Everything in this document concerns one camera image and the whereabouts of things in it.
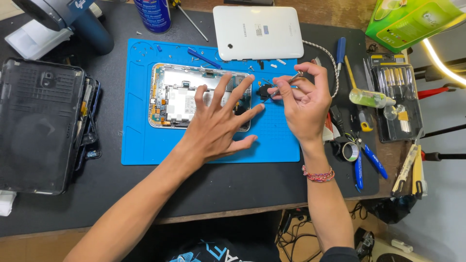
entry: left hand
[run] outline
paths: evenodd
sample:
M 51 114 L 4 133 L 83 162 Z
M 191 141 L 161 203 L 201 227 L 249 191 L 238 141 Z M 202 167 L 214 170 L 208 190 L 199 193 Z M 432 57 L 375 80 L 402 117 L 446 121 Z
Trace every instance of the left hand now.
M 196 113 L 186 129 L 185 135 L 175 147 L 188 153 L 190 159 L 200 164 L 199 167 L 208 161 L 250 148 L 257 139 L 256 135 L 250 135 L 243 140 L 233 141 L 233 135 L 240 126 L 260 113 L 264 109 L 264 104 L 260 103 L 240 116 L 234 115 L 233 107 L 255 79 L 254 75 L 249 75 L 241 81 L 238 87 L 233 89 L 225 106 L 222 107 L 220 102 L 231 78 L 231 73 L 222 76 L 215 88 L 210 106 L 206 106 L 203 100 L 207 86 L 198 87 L 194 96 Z

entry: screwdriver set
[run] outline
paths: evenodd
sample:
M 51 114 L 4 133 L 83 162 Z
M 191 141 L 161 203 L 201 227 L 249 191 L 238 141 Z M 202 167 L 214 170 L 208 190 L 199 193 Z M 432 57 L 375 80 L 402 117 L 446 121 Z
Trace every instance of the screwdriver set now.
M 413 67 L 404 55 L 371 55 L 370 71 L 375 91 L 396 101 L 394 106 L 377 110 L 382 143 L 413 140 L 423 127 Z

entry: tape roll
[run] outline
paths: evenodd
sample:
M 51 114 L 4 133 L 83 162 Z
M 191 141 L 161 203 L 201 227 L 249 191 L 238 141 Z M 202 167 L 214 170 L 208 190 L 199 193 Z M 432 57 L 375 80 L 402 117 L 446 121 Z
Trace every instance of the tape roll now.
M 341 143 L 341 155 L 346 161 L 354 162 L 359 156 L 359 148 L 353 142 Z

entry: disassembled tablet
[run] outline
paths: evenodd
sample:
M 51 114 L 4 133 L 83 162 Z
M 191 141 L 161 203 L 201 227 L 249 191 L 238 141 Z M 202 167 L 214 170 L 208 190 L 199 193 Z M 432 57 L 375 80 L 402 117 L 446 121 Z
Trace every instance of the disassembled tablet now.
M 229 71 L 202 67 L 158 63 L 152 68 L 149 99 L 149 123 L 156 128 L 186 129 L 196 112 L 194 95 L 200 85 L 207 85 L 204 103 L 212 102 L 213 91 L 220 78 Z M 221 105 L 224 106 L 231 92 L 249 74 L 230 72 L 233 76 L 226 85 Z M 251 86 L 249 86 L 233 108 L 235 115 L 241 115 L 251 108 Z M 251 121 L 244 123 L 238 131 L 246 132 Z

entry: wire cutter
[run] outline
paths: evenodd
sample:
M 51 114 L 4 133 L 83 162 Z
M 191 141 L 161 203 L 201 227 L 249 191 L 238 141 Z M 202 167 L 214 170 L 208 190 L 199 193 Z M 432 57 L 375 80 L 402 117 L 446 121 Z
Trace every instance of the wire cutter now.
M 382 165 L 382 163 L 380 163 L 379 159 L 372 152 L 372 150 L 369 149 L 369 147 L 363 142 L 363 140 L 360 138 L 357 138 L 356 145 L 359 148 L 359 156 L 357 157 L 356 165 L 355 165 L 357 188 L 358 189 L 363 188 L 363 162 L 362 162 L 362 157 L 361 157 L 362 151 L 364 151 L 366 155 L 369 157 L 369 159 L 374 163 L 374 165 L 376 166 L 377 170 L 380 172 L 382 177 L 387 179 L 388 175 L 387 175 L 387 172 L 385 171 L 384 166 Z

